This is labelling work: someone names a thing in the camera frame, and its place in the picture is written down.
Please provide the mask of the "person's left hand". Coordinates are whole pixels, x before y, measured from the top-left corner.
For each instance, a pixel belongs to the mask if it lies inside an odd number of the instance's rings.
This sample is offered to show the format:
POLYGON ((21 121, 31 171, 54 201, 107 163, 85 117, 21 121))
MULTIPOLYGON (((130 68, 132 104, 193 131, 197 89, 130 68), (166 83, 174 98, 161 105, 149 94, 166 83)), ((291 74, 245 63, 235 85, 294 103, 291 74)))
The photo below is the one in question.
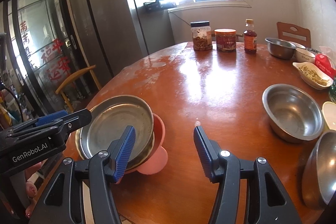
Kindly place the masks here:
POLYGON ((33 210, 35 208, 36 205, 36 201, 34 200, 34 198, 37 196, 37 187, 35 186, 35 184, 31 181, 29 181, 29 178, 35 173, 37 172, 40 168, 42 167, 42 162, 39 162, 29 168, 27 168, 25 170, 25 178, 26 178, 26 193, 27 196, 30 200, 30 204, 29 206, 26 208, 26 218, 30 219, 31 215, 33 213, 33 210))

